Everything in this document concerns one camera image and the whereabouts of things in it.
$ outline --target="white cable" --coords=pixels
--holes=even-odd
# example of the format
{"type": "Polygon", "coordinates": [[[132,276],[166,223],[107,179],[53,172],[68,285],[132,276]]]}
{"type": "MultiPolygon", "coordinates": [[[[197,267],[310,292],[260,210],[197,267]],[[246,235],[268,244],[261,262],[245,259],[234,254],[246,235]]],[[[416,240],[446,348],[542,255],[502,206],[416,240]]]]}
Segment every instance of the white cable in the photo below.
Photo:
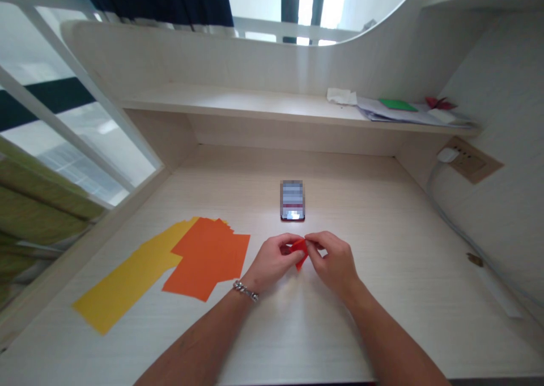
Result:
{"type": "MultiPolygon", "coordinates": [[[[453,159],[455,159],[455,156],[453,158],[451,158],[450,160],[446,160],[444,162],[451,162],[453,159]]],[[[434,168],[432,169],[431,171],[431,174],[429,175],[429,179],[427,180],[427,194],[429,196],[429,199],[431,200],[431,203],[432,203],[432,206],[435,208],[435,210],[438,212],[438,214],[440,215],[440,217],[446,222],[446,224],[451,227],[455,233],[457,233],[458,235],[460,235],[473,249],[474,251],[476,252],[476,254],[483,260],[486,262],[487,266],[493,270],[495,272],[496,275],[499,276],[500,279],[502,279],[506,284],[508,284],[509,286],[511,286],[514,290],[516,290],[517,292],[519,292],[521,295],[527,297],[529,300],[531,300],[533,303],[535,303],[536,305],[538,305],[539,307],[541,308],[544,308],[544,302],[536,299],[535,297],[533,297],[531,294],[529,294],[527,291],[525,291],[524,289],[522,289],[518,284],[514,283],[514,281],[512,281],[510,278],[508,278],[506,275],[504,275],[496,266],[495,264],[490,260],[490,258],[485,254],[485,252],[482,250],[482,248],[476,244],[474,242],[474,240],[472,240],[470,238],[470,236],[468,234],[466,234],[465,232],[463,232],[463,230],[461,230],[459,227],[457,227],[449,218],[448,216],[446,215],[446,213],[442,210],[442,208],[440,207],[440,205],[438,203],[436,203],[436,200],[434,198],[434,196],[432,195],[432,182],[434,181],[435,177],[436,177],[436,174],[438,173],[439,169],[441,168],[441,166],[444,164],[444,162],[441,162],[439,161],[435,166],[434,168]]]]}

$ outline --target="phone screen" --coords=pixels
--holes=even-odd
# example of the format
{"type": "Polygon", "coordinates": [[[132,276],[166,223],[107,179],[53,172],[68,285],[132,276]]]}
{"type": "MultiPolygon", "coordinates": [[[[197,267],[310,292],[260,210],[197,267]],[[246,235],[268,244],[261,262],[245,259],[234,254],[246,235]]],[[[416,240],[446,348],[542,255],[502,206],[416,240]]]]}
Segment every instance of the phone screen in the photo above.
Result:
{"type": "Polygon", "coordinates": [[[282,220],[304,220],[304,187],[302,181],[286,180],[280,183],[280,215],[282,220]]]}

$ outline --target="power plug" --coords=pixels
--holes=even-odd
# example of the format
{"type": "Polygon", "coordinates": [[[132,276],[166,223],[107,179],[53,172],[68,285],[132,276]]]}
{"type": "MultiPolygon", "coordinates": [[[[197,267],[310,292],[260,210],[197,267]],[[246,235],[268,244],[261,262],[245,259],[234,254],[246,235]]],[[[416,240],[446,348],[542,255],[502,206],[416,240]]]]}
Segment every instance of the power plug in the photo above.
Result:
{"type": "Polygon", "coordinates": [[[440,162],[450,163],[459,156],[459,152],[453,148],[443,148],[436,156],[440,162]]]}

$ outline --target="silver bracelet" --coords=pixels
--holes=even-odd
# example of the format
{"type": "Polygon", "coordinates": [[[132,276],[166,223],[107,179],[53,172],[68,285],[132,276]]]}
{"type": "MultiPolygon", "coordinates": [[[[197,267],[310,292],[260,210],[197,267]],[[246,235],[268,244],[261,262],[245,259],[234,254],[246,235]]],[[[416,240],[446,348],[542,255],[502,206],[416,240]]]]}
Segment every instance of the silver bracelet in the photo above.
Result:
{"type": "Polygon", "coordinates": [[[249,291],[248,288],[240,282],[240,280],[234,281],[232,288],[234,288],[238,292],[241,292],[242,294],[249,296],[253,302],[259,301],[259,295],[256,292],[249,291]]]}

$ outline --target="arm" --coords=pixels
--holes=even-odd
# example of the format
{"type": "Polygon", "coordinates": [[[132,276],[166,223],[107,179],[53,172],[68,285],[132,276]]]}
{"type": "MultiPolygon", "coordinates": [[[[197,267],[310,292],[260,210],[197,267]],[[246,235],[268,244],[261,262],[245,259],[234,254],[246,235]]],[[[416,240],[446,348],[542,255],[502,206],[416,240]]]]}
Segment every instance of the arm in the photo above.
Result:
{"type": "MultiPolygon", "coordinates": [[[[258,294],[266,291],[304,257],[304,252],[291,253],[287,247],[300,239],[285,233],[266,240],[242,283],[258,294]]],[[[247,295],[229,291],[144,372],[135,386],[213,385],[252,305],[247,295]]]]}
{"type": "Polygon", "coordinates": [[[440,369],[370,294],[355,270],[350,245],[329,232],[306,235],[308,255],[323,282],[344,302],[384,386],[450,386],[440,369]],[[321,257],[318,249],[326,249],[321,257]]]}

